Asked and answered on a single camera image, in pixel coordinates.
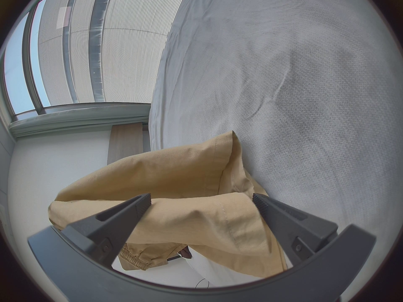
folded garment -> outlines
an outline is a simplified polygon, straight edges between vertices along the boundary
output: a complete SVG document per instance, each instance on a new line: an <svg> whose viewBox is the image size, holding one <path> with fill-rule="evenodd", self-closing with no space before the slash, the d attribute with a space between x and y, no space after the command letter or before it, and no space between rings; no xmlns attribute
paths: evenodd
<svg viewBox="0 0 403 302"><path fill-rule="evenodd" d="M189 246L236 272L269 277L287 269L283 251L252 202L266 194L245 171L233 131L204 143L123 158L61 190L51 222L67 224L150 193L152 205L119 253L123 269L166 264Z"/></svg>

white wall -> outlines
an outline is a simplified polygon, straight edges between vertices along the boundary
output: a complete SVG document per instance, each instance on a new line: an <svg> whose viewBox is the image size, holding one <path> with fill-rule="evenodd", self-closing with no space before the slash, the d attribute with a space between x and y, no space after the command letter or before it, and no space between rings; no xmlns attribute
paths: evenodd
<svg viewBox="0 0 403 302"><path fill-rule="evenodd" d="M50 225L47 209L59 190L106 165L109 135L110 131L99 131L30 137L18 140L14 148L8 177L10 224L23 264L55 301L66 298L39 266L27 238ZM118 261L114 266L122 270ZM183 259L125 273L185 287L195 287L202 279Z"/></svg>

wooden panel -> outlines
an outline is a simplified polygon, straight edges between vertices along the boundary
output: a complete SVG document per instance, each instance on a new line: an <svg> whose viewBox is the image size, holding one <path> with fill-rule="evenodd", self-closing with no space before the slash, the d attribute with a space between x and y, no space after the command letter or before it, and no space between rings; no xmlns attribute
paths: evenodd
<svg viewBox="0 0 403 302"><path fill-rule="evenodd" d="M113 125L110 131L108 164L143 153L143 124Z"/></svg>

white bed sheet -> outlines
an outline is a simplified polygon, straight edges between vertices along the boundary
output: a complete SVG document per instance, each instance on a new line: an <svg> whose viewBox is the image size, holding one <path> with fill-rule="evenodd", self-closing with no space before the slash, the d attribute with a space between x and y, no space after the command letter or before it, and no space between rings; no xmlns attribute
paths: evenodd
<svg viewBox="0 0 403 302"><path fill-rule="evenodd" d="M270 196L377 236L403 223L403 59L368 0L183 0L162 53L151 149L234 130Z"/></svg>

blue sky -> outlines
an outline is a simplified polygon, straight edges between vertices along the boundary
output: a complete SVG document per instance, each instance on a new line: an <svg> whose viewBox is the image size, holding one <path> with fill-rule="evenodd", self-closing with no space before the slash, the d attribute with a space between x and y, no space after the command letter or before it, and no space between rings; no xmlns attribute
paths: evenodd
<svg viewBox="0 0 403 302"><path fill-rule="evenodd" d="M38 59L38 31L45 0L38 5L33 19L31 31L31 65L36 88L44 107L50 106L48 96L42 82ZM34 109L25 83L22 65L22 39L27 16L25 16L10 37L4 57L4 73L8 97L15 113L22 113Z"/></svg>

